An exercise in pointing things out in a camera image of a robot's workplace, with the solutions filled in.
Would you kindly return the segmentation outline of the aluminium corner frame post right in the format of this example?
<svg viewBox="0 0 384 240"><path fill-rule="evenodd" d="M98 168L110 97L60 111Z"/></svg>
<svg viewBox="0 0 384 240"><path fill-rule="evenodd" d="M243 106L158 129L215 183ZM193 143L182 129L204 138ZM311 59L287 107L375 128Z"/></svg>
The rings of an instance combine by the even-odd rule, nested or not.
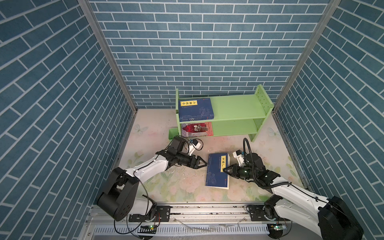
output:
<svg viewBox="0 0 384 240"><path fill-rule="evenodd" d="M331 0L329 1L328 5L326 6L324 13L322 14L319 22L317 23L316 27L314 28L314 31L309 38L306 46L304 47L304 50L300 57L298 58L298 61L296 65L293 67L293 70L288 77L284 87L282 88L281 93L279 94L276 102L275 107L273 110L273 114L276 115L279 108L282 106L283 101L285 97L288 95L289 90L295 83L300 71L302 70L304 64L306 63L309 55L313 51L316 43L320 39L323 31L325 30L328 22L330 21L331 17L333 16L334 12L336 11L337 7L339 6L341 0Z"/></svg>

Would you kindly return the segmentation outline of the aluminium corner frame post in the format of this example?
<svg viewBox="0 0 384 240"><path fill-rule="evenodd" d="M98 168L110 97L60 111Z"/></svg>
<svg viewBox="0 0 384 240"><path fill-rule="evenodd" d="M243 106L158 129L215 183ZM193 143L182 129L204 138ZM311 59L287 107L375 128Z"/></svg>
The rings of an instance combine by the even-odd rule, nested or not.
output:
<svg viewBox="0 0 384 240"><path fill-rule="evenodd" d="M276 115L279 108L282 106L283 101L285 97L288 95L289 90L295 83L300 71L302 70L304 64L306 63L309 55L313 51L316 43L320 39L323 31L325 30L328 22L330 21L331 17L333 16L334 12L336 11L337 7L339 6L341 0L331 0L329 1L328 5L326 6L324 13L322 14L319 22L317 23L316 27L314 28L314 31L309 38L306 46L304 47L304 50L300 57L298 58L298 61L296 65L293 67L293 70L288 77L284 87L282 88L281 93L279 94L276 102L275 107L273 110L273 114Z"/></svg>
<svg viewBox="0 0 384 240"><path fill-rule="evenodd" d="M112 54L112 51L110 50L110 47L108 45L108 42L103 34L103 31L97 21L97 18L96 18L96 15L91 7L91 4L89 1L86 1L86 0L78 0L78 3L103 51L103 53L105 54L105 57L107 59L107 62L108 64L110 65L111 67L111 70L114 74L114 76L116 77L116 80L119 84L119 86L121 87L124 95L125 95L125 98L129 104L129 106L131 107L132 111L134 114L137 113L138 109L136 107L136 104L131 96L131 94L129 93L129 90L127 88L127 85L124 81L124 78L121 74L121 71L117 65L117 62Z"/></svg>

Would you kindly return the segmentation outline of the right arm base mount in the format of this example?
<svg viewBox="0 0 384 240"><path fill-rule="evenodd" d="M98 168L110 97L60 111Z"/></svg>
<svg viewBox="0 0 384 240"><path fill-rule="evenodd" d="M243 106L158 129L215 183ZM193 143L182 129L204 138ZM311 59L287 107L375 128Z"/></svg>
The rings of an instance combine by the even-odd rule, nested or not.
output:
<svg viewBox="0 0 384 240"><path fill-rule="evenodd" d="M245 210L250 215L252 222L278 222L278 221L287 221L288 219L280 218L276 214L270 214L265 211L264 205L247 205Z"/></svg>

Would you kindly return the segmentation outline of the green two-tier shelf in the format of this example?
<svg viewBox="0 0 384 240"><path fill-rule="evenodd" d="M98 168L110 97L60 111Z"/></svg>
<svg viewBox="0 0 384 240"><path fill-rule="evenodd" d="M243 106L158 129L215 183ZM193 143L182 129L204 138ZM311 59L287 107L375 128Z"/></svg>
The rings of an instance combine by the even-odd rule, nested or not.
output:
<svg viewBox="0 0 384 240"><path fill-rule="evenodd" d="M262 85L258 85L254 94L209 97L213 110L213 118L193 118L182 121L180 117L183 106L197 107L199 98L180 98L176 90L177 126L169 130L169 139L181 135L182 125L201 125L211 123L211 137L248 135L252 142L260 133L274 104Z"/></svg>

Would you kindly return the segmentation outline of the red pink illustrated book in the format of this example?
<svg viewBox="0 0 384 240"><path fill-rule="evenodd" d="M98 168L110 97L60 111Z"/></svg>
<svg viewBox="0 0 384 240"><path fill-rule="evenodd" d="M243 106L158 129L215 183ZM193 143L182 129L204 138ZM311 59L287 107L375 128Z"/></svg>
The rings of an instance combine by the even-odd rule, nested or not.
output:
<svg viewBox="0 0 384 240"><path fill-rule="evenodd" d="M181 124L182 136L187 138L193 137L210 137L214 135L211 122Z"/></svg>

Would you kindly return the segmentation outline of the blue book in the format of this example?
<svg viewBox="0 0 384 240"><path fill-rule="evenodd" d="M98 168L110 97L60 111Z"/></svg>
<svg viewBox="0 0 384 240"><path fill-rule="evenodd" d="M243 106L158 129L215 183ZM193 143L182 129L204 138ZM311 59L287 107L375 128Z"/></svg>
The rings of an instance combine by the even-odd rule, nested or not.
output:
<svg viewBox="0 0 384 240"><path fill-rule="evenodd" d="M230 157L228 153L209 154L206 187L229 189L229 175L223 170L229 166L229 163Z"/></svg>
<svg viewBox="0 0 384 240"><path fill-rule="evenodd" d="M179 101L178 111L180 122L212 120L214 118L210 98Z"/></svg>

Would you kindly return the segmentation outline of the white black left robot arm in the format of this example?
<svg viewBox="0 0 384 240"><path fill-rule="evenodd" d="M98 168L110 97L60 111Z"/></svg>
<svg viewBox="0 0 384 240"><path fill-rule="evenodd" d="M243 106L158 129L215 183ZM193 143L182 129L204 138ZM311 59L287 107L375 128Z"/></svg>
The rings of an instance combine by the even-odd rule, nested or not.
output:
<svg viewBox="0 0 384 240"><path fill-rule="evenodd" d="M190 169L206 167L208 163L194 155L194 151L203 147L200 139L175 136L165 149L156 152L150 160L129 169L113 169L97 198L97 206L117 222L129 215L138 217L140 221L154 220L159 215L158 204L149 197L147 190L142 197L137 197L139 185L173 166Z"/></svg>

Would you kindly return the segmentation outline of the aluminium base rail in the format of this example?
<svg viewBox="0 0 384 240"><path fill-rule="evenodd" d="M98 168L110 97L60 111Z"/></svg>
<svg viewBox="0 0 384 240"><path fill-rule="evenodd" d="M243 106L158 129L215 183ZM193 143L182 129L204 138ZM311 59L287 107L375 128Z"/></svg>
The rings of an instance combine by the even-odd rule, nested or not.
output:
<svg viewBox="0 0 384 240"><path fill-rule="evenodd" d="M159 203L158 206L171 206L169 222L131 223L128 217L120 222L112 218L99 207L92 209L84 228L81 240L124 239L124 240L181 240L218 239L224 237L255 237L283 239L294 225L287 221L252 222L245 210L247 205L264 205L255 203L205 203L205 204L170 204ZM298 230L307 233L308 229L299 225Z"/></svg>

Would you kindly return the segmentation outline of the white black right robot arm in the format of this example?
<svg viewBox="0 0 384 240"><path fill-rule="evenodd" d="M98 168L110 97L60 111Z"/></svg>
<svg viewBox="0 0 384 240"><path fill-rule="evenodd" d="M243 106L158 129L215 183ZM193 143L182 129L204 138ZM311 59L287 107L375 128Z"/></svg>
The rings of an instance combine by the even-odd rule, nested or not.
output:
<svg viewBox="0 0 384 240"><path fill-rule="evenodd" d="M268 221L291 220L324 240L361 240L364 230L347 204L339 197L327 198L300 188L280 174L266 169L255 153L235 156L243 165L223 169L227 175L255 183L272 194L264 206L248 205L252 218L263 214Z"/></svg>

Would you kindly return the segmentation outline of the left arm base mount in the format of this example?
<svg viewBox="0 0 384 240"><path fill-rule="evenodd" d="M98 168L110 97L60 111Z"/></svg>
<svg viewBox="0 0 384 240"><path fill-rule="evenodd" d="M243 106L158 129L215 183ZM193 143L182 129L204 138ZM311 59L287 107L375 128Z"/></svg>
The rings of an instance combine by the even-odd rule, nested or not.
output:
<svg viewBox="0 0 384 240"><path fill-rule="evenodd" d="M131 223L140 222L169 222L171 214L171 206L154 206L151 207L147 215L129 215L128 221Z"/></svg>

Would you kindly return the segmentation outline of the aluminium corner frame post left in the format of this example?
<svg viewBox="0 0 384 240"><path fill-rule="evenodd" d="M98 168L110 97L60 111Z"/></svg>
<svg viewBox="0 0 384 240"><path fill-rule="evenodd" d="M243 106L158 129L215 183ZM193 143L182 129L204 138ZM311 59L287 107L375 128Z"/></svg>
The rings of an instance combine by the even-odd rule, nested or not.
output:
<svg viewBox="0 0 384 240"><path fill-rule="evenodd" d="M134 114L137 113L138 109L136 107L136 104L131 96L131 94L129 93L129 90L127 88L127 85L124 81L124 78L121 74L121 71L117 65L117 62L112 54L112 51L110 50L110 47L108 45L108 42L103 34L103 31L97 21L97 18L96 18L96 15L91 7L91 4L89 1L86 1L86 0L78 0L78 3L103 51L103 53L105 54L105 57L107 59L107 62L108 64L110 65L111 67L111 70L114 74L114 76L116 77L116 80L119 84L119 86L121 87L124 95L125 95L125 98L129 104L129 106L131 107L132 111Z"/></svg>

